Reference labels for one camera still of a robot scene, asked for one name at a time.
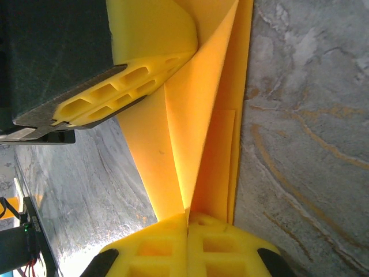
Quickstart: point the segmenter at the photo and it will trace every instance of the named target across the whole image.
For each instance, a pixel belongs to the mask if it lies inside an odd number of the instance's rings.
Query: black plastic part
[[[20,213],[19,216],[20,225],[24,225],[28,222],[28,214],[26,212]]]
[[[28,251],[32,232],[26,232],[24,226],[0,232],[0,274],[23,267],[32,259]]]
[[[73,144],[75,142],[76,142],[76,134],[74,130],[65,132],[52,132],[35,140],[6,141],[6,138],[3,141],[0,140],[0,144],[17,144],[17,145],[19,144],[64,145],[64,144]]]
[[[58,275],[57,263],[52,255],[50,245],[47,242],[46,236],[43,231],[42,224],[39,220],[39,216],[34,208],[33,202],[30,197],[23,198],[24,204],[26,206],[26,210],[29,216],[29,222],[31,224],[31,229],[35,231],[35,239],[36,239],[36,250],[37,250],[37,258],[41,263],[43,268],[45,269],[46,275],[45,277],[56,277]]]
[[[10,106],[9,75],[7,72],[6,43],[5,43],[5,11],[0,0],[0,136],[13,129],[12,112]]]
[[[272,277],[296,277],[279,254],[265,248],[258,249],[258,253]]]
[[[0,12],[0,136],[65,130],[51,126],[57,106],[127,68],[113,62],[106,0],[0,0]]]
[[[99,253],[92,259],[81,277],[105,277],[118,255],[119,251],[116,249],[109,249]]]

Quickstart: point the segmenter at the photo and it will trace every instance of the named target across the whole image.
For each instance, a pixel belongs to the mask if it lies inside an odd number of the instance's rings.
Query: stone surface
[[[235,223],[302,275],[369,274],[368,24],[367,1],[255,2]]]
[[[66,146],[16,147],[64,276],[80,276],[107,244],[156,221],[116,120]]]
[[[0,197],[11,198],[14,191],[14,147],[0,145]],[[13,227],[13,219],[0,220],[0,231]]]

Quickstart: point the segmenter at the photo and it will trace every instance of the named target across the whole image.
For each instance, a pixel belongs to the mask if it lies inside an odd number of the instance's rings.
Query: gray marble surface
[[[299,276],[369,275],[368,26],[368,0],[255,0],[235,225]],[[114,119],[16,152],[66,276],[155,222]]]
[[[107,244],[156,221],[115,119],[68,146],[16,147],[17,161],[64,277]]]
[[[0,145],[0,197],[11,198],[14,191],[14,147]],[[13,227],[13,219],[0,220],[0,231]]]

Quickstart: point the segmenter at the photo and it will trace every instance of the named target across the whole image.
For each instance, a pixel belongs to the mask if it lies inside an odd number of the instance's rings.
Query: honeycomb cutout
[[[107,277],[186,277],[186,215],[158,222],[103,250],[119,251]]]
[[[83,126],[109,116],[150,95],[187,62],[193,53],[162,55],[127,62],[127,69],[61,103],[53,126]]]
[[[270,277],[257,250],[272,244],[211,216],[191,212],[188,277]]]
[[[119,256],[107,277],[270,277],[257,250],[272,244],[210,216],[191,212],[105,247]]]

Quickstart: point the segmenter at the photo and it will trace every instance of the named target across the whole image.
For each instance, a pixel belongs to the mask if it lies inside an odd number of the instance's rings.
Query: folded foam sheet
[[[196,190],[194,209],[232,222],[252,2],[176,1],[195,20],[198,52],[118,120],[158,220],[188,214]]]

